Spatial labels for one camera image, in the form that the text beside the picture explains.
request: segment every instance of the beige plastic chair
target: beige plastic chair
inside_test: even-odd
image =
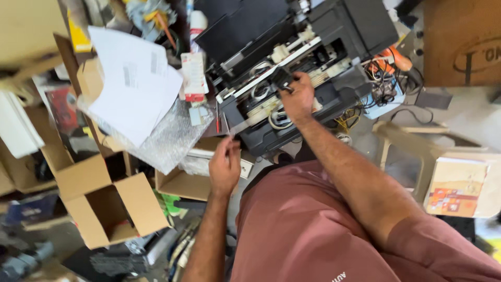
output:
[[[501,210],[501,154],[498,152],[441,126],[402,127],[392,122],[379,121],[374,124],[372,132],[380,139],[376,164],[381,170],[385,170],[390,145],[421,160],[417,183],[412,191],[418,203],[426,204],[424,201],[436,161],[440,157],[445,157],[489,162],[489,173],[484,181],[474,217],[491,217]],[[418,133],[443,135],[452,139],[455,145],[441,146]]]

